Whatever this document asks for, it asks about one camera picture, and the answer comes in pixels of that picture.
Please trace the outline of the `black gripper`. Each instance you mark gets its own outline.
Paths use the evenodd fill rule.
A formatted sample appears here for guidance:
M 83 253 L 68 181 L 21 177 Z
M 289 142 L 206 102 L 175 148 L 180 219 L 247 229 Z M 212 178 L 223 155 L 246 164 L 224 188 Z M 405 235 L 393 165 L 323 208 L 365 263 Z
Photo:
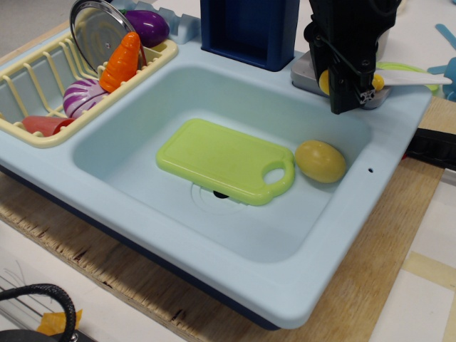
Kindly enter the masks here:
M 363 107 L 373 86 L 378 39 L 395 25 L 399 1 L 311 1 L 304 30 L 313 70 L 328 71 L 331 112 Z

